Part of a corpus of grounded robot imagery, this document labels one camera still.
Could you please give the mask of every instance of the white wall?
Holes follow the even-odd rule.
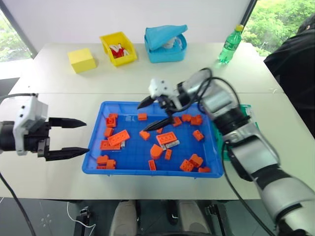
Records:
[[[146,27],[188,25],[188,42],[223,42],[250,0],[4,0],[33,46],[99,42],[123,31],[143,42]]]

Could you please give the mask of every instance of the bottle cap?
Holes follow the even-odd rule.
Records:
[[[244,25],[237,25],[235,27],[235,31],[243,31],[243,29],[244,29]]]

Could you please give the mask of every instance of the black cable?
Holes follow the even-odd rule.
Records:
[[[201,70],[208,70],[209,73],[210,73],[210,76],[209,76],[208,78],[204,79],[204,80],[201,82],[200,86],[199,86],[198,89],[197,89],[197,92],[195,92],[195,94],[193,95],[192,99],[189,101],[188,104],[186,104],[185,106],[183,106],[181,109],[174,109],[174,108],[172,108],[171,106],[169,106],[168,109],[169,109],[171,112],[174,112],[174,113],[175,113],[175,112],[182,112],[182,111],[188,109],[194,102],[197,102],[198,110],[199,110],[201,113],[204,114],[205,112],[201,109],[201,104],[200,104],[200,102],[201,102],[201,99],[202,99],[203,95],[205,94],[206,90],[207,90],[208,87],[210,86],[210,83],[211,83],[212,80],[220,80],[220,81],[224,82],[224,83],[232,90],[232,92],[234,93],[234,95],[235,95],[235,97],[236,97],[236,100],[237,100],[237,103],[238,103],[238,106],[241,105],[240,99],[239,99],[239,97],[238,97],[238,95],[237,95],[235,89],[233,88],[233,86],[232,86],[228,81],[226,81],[226,80],[224,80],[224,79],[222,79],[222,78],[219,78],[219,77],[213,77],[213,76],[212,76],[212,70],[211,70],[210,68],[207,68],[207,67],[206,67],[206,68],[203,68],[203,69],[201,69]],[[198,94],[200,93],[200,91],[201,91],[201,89],[202,89],[202,87],[204,86],[205,83],[207,83],[206,86],[204,87],[203,91],[201,92],[201,95],[198,96]]]
[[[15,195],[13,189],[10,187],[10,185],[7,183],[7,181],[4,179],[4,177],[2,176],[1,173],[0,173],[0,179],[2,180],[2,182],[4,183],[4,185],[7,187],[7,189],[10,191],[10,193],[11,193],[12,196],[13,196],[13,199],[15,200],[16,204],[17,204],[18,207],[20,208],[20,210],[21,210],[21,212],[22,212],[22,214],[23,214],[23,216],[24,216],[24,218],[25,218],[25,221],[26,221],[26,223],[27,223],[27,225],[28,225],[28,227],[29,227],[29,229],[30,229],[30,231],[31,231],[31,235],[32,235],[32,236],[36,236],[36,233],[35,233],[35,230],[34,230],[34,228],[33,228],[33,225],[32,225],[32,223],[31,223],[31,221],[30,221],[28,215],[26,214],[26,212],[25,212],[25,210],[24,210],[24,208],[23,208],[23,206],[22,206],[20,200],[16,197],[16,195]]]
[[[237,190],[235,189],[235,187],[231,183],[230,178],[228,177],[227,172],[225,170],[224,159],[223,159],[224,158],[224,149],[225,149],[226,145],[228,145],[228,144],[229,144],[229,142],[224,142],[222,145],[222,149],[221,149],[222,167],[223,167],[224,175],[225,175],[225,178],[226,178],[228,185],[231,187],[231,189],[233,190],[235,195],[238,197],[240,202],[243,204],[243,206],[246,208],[246,210],[252,215],[252,217],[257,221],[257,223],[266,231],[266,233],[269,234],[270,236],[275,236],[273,234],[273,232],[270,229],[268,229],[268,227],[261,221],[261,219],[253,212],[253,210],[250,208],[250,206],[244,201],[244,199],[241,197],[241,195],[237,192]]]

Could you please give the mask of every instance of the orange building block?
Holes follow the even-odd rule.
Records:
[[[171,159],[171,155],[172,155],[172,150],[167,149],[165,152],[165,159],[169,161]]]
[[[190,122],[191,121],[191,115],[189,115],[189,114],[182,115],[182,121],[183,122],[185,122],[185,121]]]
[[[111,136],[111,135],[113,134],[113,132],[114,132],[114,129],[113,129],[113,128],[107,127],[107,128],[105,129],[104,136],[105,136],[106,138],[108,138],[109,136]]]
[[[115,160],[108,160],[106,164],[106,169],[107,170],[114,170],[116,166],[116,161]]]
[[[117,134],[114,134],[114,135],[108,137],[108,141],[109,141],[109,144],[111,146],[114,146],[114,145],[117,145],[117,144],[120,145],[120,143],[122,141],[125,141],[127,139],[130,139],[130,136],[129,136],[127,130],[125,130],[125,129],[123,131],[120,131]]]
[[[193,154],[193,155],[190,157],[189,162],[190,162],[191,164],[193,164],[194,167],[197,167],[197,168],[198,168],[198,167],[201,166],[201,164],[202,164],[202,162],[203,162],[203,159],[202,159],[200,156],[198,156],[197,154]]]
[[[175,136],[174,132],[168,132],[165,134],[157,135],[157,141],[160,145],[168,144],[176,140],[177,140],[177,137]]]
[[[98,169],[98,170],[105,170],[106,166],[97,166],[96,169]]]
[[[201,125],[202,124],[202,119],[199,119],[197,117],[192,117],[190,120],[191,125]]]
[[[211,172],[211,169],[209,167],[207,167],[207,166],[205,166],[204,168],[199,167],[198,168],[198,172],[202,172],[202,173]]]
[[[115,118],[106,118],[106,127],[116,127],[116,119]]]
[[[150,149],[150,155],[151,155],[152,159],[154,159],[154,160],[159,159],[162,155],[162,152],[163,152],[163,149],[156,144],[154,144],[152,146],[152,148]]]
[[[99,156],[96,160],[96,163],[98,165],[106,165],[107,161],[108,161],[108,155],[105,155],[105,156]]]
[[[187,161],[186,159],[182,162],[180,169],[182,171],[187,171],[190,172],[193,170],[193,164],[191,164],[189,161]]]
[[[158,133],[158,134],[161,134],[161,133],[162,133],[162,131],[163,131],[163,128],[161,128],[161,129],[157,129],[157,133]]]
[[[146,113],[138,114],[138,120],[147,120],[148,116]]]
[[[100,142],[100,148],[102,151],[104,150],[120,150],[120,144],[111,146],[108,140],[102,140]]]
[[[156,171],[157,170],[154,160],[149,161],[149,167],[150,167],[150,171]]]
[[[109,115],[108,115],[108,117],[109,118],[118,118],[118,114],[117,113],[110,113]]]
[[[199,131],[199,130],[195,130],[192,135],[198,140],[202,140],[205,136],[203,136],[203,134]]]
[[[150,133],[149,132],[146,132],[146,131],[142,130],[142,131],[139,132],[139,134],[145,141],[147,141],[150,138]]]
[[[176,126],[179,126],[182,124],[182,121],[179,117],[174,117],[174,123],[173,123],[173,126],[176,127]]]

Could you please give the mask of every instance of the small yellow storage box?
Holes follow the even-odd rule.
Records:
[[[88,48],[68,52],[68,57],[75,73],[96,68],[95,60]]]
[[[113,63],[114,66],[123,65],[137,60],[137,53],[133,47],[133,44],[129,41],[129,39],[123,32],[101,36],[100,40],[102,41],[104,52],[109,56],[110,61]],[[112,51],[109,48],[109,45],[118,45],[119,43],[129,52],[129,55],[120,58],[114,58]]]

